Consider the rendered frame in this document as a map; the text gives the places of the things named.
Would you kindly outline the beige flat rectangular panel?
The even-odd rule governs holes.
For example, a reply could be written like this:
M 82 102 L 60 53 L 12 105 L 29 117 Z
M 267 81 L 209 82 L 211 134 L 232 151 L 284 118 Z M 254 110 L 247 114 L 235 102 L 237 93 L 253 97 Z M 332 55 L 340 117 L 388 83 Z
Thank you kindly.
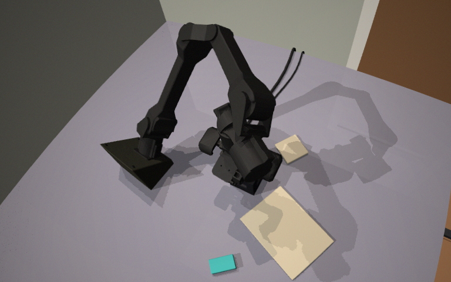
M 240 220 L 292 280 L 334 242 L 281 186 Z

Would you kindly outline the beige flat square block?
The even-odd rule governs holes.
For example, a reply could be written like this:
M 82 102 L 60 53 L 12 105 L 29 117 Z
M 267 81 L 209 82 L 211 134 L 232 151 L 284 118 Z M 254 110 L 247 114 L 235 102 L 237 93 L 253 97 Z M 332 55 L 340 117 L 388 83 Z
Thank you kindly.
M 301 143 L 296 134 L 276 143 L 275 147 L 287 164 L 308 154 L 307 149 Z

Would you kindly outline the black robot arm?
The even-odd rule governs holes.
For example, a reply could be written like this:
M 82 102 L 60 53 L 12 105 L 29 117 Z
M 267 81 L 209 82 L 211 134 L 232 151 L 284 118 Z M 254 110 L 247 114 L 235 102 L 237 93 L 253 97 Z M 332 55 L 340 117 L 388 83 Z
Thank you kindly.
M 180 28 L 176 44 L 177 59 L 160 100 L 137 124 L 140 140 L 134 151 L 146 160 L 162 157 L 163 138 L 168 139 L 174 132 L 174 111 L 189 77 L 196 63 L 214 49 L 230 85 L 229 102 L 213 110 L 220 139 L 230 155 L 223 150 L 212 174 L 234 186 L 265 176 L 275 157 L 262 138 L 269 137 L 276 100 L 252 73 L 233 32 L 217 24 L 188 22 Z M 260 125 L 247 124 L 246 119 L 259 120 Z

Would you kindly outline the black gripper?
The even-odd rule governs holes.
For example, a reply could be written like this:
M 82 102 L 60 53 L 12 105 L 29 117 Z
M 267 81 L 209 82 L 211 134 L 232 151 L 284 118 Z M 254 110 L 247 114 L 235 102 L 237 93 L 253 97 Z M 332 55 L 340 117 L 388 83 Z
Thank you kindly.
M 210 127 L 206 130 L 205 134 L 199 141 L 198 147 L 201 152 L 212 156 L 213 150 L 216 146 L 218 146 L 222 150 L 220 152 L 220 155 L 223 154 L 223 150 L 226 151 L 230 155 L 230 153 L 229 153 L 230 149 L 226 148 L 223 145 L 222 141 L 220 141 L 220 135 L 218 133 L 217 128 Z M 275 157 L 275 159 L 272 161 L 272 168 L 265 176 L 261 177 L 261 179 L 264 179 L 268 182 L 271 182 L 274 180 L 274 177 L 277 174 L 278 169 L 282 163 L 282 156 L 280 154 L 275 153 L 271 150 L 270 150 L 270 152 Z

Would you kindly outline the turquoise rectangular block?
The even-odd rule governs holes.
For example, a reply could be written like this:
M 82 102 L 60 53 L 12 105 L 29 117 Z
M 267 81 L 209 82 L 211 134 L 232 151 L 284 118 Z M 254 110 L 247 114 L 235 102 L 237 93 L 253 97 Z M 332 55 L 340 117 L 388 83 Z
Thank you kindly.
M 235 270 L 236 264 L 234 260 L 234 256 L 227 255 L 221 256 L 214 259 L 209 259 L 210 269 L 212 274 L 222 273 L 229 270 Z

